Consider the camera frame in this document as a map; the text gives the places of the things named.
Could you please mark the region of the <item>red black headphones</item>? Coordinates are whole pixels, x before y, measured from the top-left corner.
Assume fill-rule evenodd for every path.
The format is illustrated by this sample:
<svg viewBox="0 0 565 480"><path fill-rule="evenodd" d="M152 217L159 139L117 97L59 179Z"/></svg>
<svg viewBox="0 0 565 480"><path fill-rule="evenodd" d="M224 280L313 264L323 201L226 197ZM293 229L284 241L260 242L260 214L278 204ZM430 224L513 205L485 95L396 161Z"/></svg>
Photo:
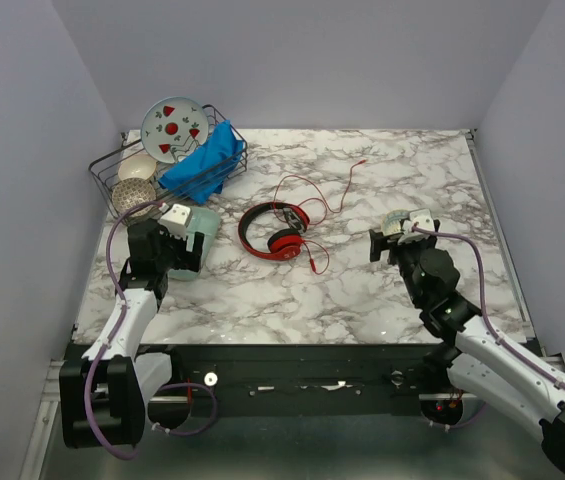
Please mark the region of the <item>red black headphones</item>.
<svg viewBox="0 0 565 480"><path fill-rule="evenodd" d="M267 212L281 213L286 229L274 233L267 241L267 251L256 250L247 239L250 224ZM304 243L302 234L310 225L308 214L299 206L285 202L266 202L247 210L238 223L238 237L244 249L251 255L264 260L286 261L301 253Z"/></svg>

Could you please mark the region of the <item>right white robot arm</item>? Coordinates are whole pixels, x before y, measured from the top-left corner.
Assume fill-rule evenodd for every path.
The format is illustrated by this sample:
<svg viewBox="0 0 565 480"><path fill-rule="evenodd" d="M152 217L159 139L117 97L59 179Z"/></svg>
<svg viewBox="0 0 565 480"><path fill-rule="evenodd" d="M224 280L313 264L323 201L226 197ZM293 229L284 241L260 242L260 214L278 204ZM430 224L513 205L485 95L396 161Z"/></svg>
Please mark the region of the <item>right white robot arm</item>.
<svg viewBox="0 0 565 480"><path fill-rule="evenodd" d="M467 391L523 427L546 458L565 475L565 372L512 340L457 290L460 273L437 231L415 231L416 239L371 231L370 259L383 252L399 269L425 328L440 339L438 358L422 367L431 390L451 385Z"/></svg>

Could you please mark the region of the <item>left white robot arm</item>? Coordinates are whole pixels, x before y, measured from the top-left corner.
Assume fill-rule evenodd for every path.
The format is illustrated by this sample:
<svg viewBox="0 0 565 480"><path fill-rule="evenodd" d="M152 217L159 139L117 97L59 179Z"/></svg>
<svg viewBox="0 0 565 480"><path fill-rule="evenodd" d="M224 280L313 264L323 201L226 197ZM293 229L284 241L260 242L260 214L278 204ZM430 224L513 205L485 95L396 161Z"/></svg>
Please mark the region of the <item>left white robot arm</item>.
<svg viewBox="0 0 565 480"><path fill-rule="evenodd" d="M200 271L205 236L179 238L145 220L128 228L127 241L122 269L109 271L116 295L109 319L89 349L59 373L66 446L102 447L121 460L137 454L151 397L183 385L182 368L167 355L141 355L138 348L167 293L169 272Z"/></svg>

